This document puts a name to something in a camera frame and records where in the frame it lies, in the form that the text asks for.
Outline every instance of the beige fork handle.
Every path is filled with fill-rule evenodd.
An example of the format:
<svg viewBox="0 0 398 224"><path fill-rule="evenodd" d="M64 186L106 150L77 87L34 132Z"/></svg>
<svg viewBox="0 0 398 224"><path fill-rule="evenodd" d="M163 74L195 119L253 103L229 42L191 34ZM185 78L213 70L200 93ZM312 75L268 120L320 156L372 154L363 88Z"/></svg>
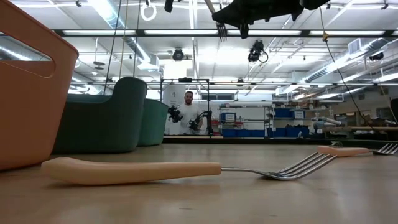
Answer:
<svg viewBox="0 0 398 224"><path fill-rule="evenodd" d="M42 163L42 172L82 185L109 185L221 174L217 162L90 162L60 157Z"/></svg>
<svg viewBox="0 0 398 224"><path fill-rule="evenodd" d="M370 152L369 149L360 147L341 147L335 148L330 146L318 146L318 152L322 154L330 154L337 157L356 156Z"/></svg>

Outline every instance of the man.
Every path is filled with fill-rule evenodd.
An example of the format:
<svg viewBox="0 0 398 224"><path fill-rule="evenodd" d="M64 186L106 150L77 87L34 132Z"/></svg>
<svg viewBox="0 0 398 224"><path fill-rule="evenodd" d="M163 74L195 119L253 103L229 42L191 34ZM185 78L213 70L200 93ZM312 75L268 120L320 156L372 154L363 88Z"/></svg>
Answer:
<svg viewBox="0 0 398 224"><path fill-rule="evenodd" d="M201 109L197 105L192 104L193 93L191 91L185 93L184 100L185 103L178 108L183 116L180 122L180 134L199 134L203 120L199 122L197 130L189 128L189 121L195 120L201 114Z"/></svg>

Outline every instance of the orange basket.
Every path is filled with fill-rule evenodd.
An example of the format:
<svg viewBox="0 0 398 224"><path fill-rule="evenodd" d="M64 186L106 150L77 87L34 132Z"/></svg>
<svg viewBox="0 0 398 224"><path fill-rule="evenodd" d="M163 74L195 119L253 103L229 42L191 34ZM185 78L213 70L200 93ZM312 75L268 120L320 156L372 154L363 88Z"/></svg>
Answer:
<svg viewBox="0 0 398 224"><path fill-rule="evenodd" d="M0 170L51 154L77 50L9 1L0 0L0 32L52 61L0 60Z"/></svg>

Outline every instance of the fork tines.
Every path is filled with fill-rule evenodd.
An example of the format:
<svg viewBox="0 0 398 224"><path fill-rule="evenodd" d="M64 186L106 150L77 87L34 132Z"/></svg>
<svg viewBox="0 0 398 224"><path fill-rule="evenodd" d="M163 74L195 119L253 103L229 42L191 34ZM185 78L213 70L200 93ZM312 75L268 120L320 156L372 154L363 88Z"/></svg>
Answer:
<svg viewBox="0 0 398 224"><path fill-rule="evenodd" d="M398 144L386 144L377 152L381 154L393 155L398 151Z"/></svg>
<svg viewBox="0 0 398 224"><path fill-rule="evenodd" d="M216 26L217 26L218 36L220 37L220 40L226 41L227 31L226 31L225 24L216 22Z"/></svg>
<svg viewBox="0 0 398 224"><path fill-rule="evenodd" d="M336 156L316 152L292 166L270 174L279 180L297 180L322 168L335 158Z"/></svg>

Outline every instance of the orange plastic bin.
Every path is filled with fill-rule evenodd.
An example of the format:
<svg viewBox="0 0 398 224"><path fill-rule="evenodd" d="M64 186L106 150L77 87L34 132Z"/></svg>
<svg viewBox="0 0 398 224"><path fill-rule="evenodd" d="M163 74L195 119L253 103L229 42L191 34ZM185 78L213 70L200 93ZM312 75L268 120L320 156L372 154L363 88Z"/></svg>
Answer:
<svg viewBox="0 0 398 224"><path fill-rule="evenodd" d="M0 32L52 59L0 60L0 170L5 170L51 154L78 52L9 1L0 0Z"/></svg>

